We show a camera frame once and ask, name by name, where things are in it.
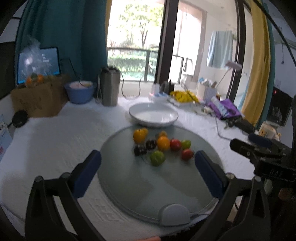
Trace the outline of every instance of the wall outlet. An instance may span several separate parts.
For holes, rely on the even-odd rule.
[[[276,79],[274,82],[274,86],[277,87],[278,89],[280,89],[281,88],[281,80]]]

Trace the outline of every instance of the textured table cover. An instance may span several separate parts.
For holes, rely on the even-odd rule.
[[[31,118],[24,127],[16,129],[13,142],[0,162],[0,203],[25,220],[34,178],[38,175],[45,179],[57,178],[63,172],[71,172],[91,150],[100,150],[112,134],[133,124],[128,109],[139,102],[148,102],[148,99],[129,101],[119,98],[116,107],[104,107],[94,100],[85,105],[67,103],[56,117]],[[171,108],[179,114],[175,125],[207,140],[219,154],[225,172],[232,172],[244,179],[254,176],[254,167],[249,160],[231,151],[229,141],[219,138],[215,118],[196,115],[190,109]],[[221,135],[247,140],[239,129],[224,130],[225,124],[220,121],[218,125]],[[55,200],[66,228],[75,232],[60,200]],[[122,213],[108,200],[97,176],[78,202],[93,225],[110,241],[166,235],[184,228],[158,227]]]

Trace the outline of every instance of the calendar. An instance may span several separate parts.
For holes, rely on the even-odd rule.
[[[0,161],[2,160],[2,157],[4,156],[4,153],[11,142],[12,138],[9,134],[6,124],[4,121],[0,120]]]

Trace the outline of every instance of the blue bowl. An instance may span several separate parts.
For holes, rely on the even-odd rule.
[[[91,81],[81,81],[81,83],[83,86],[78,81],[65,84],[71,103],[85,104],[92,99],[97,84]]]

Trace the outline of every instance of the light blue towel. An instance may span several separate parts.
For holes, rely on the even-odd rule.
[[[232,61],[232,42],[232,31],[214,31],[210,41],[207,66],[227,69],[225,64],[227,61]]]

